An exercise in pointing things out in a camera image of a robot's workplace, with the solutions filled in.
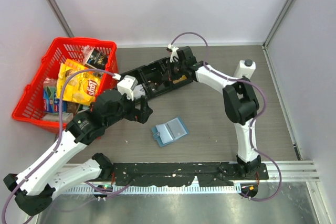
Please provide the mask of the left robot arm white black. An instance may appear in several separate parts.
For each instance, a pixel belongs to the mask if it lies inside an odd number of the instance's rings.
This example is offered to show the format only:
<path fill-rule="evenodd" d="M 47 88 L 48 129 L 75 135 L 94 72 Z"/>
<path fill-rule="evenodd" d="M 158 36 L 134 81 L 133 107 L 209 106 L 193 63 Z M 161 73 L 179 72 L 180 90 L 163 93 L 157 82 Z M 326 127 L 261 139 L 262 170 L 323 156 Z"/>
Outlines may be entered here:
<path fill-rule="evenodd" d="M 147 96 L 140 97 L 140 108 L 126 94 L 115 89 L 104 91 L 90 110 L 78 113 L 59 134 L 58 140 L 43 155 L 19 174 L 4 179 L 18 207 L 34 216 L 44 211 L 62 192 L 88 180 L 108 180 L 113 164 L 102 153 L 96 153 L 83 164 L 64 173 L 58 171 L 77 153 L 103 136 L 111 125 L 122 119 L 144 124 L 152 114 Z"/>

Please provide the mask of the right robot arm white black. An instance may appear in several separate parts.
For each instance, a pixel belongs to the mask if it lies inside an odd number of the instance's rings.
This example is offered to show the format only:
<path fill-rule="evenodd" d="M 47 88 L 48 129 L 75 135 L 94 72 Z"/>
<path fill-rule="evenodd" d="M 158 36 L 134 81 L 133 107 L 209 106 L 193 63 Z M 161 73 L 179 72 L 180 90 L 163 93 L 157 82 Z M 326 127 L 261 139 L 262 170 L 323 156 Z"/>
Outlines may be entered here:
<path fill-rule="evenodd" d="M 197 61 L 189 46 L 179 48 L 169 44 L 167 51 L 169 81 L 186 76 L 223 95 L 226 116 L 234 124 L 237 135 L 237 173 L 242 179 L 250 179 L 260 167 L 261 157 L 256 149 L 255 133 L 259 102 L 249 79 L 230 77 L 204 61 Z"/>

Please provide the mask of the blue leather card holder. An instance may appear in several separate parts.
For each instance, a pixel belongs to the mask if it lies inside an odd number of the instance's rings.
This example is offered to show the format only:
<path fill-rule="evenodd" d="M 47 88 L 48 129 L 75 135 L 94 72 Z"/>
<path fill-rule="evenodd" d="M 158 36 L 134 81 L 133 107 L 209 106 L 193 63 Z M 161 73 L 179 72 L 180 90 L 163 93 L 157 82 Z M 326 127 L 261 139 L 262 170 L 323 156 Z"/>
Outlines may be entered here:
<path fill-rule="evenodd" d="M 157 141 L 159 147 L 165 147 L 189 135 L 189 130 L 179 116 L 166 123 L 152 127 L 151 131 L 153 139 Z"/>

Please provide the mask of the gold card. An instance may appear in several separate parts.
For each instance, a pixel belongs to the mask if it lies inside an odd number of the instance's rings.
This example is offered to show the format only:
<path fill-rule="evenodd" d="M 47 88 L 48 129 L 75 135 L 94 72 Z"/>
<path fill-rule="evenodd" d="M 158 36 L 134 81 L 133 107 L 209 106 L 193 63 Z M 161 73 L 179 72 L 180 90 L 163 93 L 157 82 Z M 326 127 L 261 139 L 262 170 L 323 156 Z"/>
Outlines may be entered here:
<path fill-rule="evenodd" d="M 173 80 L 173 83 L 176 84 L 176 83 L 182 82 L 182 81 L 184 81 L 186 79 L 187 79 L 187 77 L 185 75 L 183 75 L 179 79 Z"/>

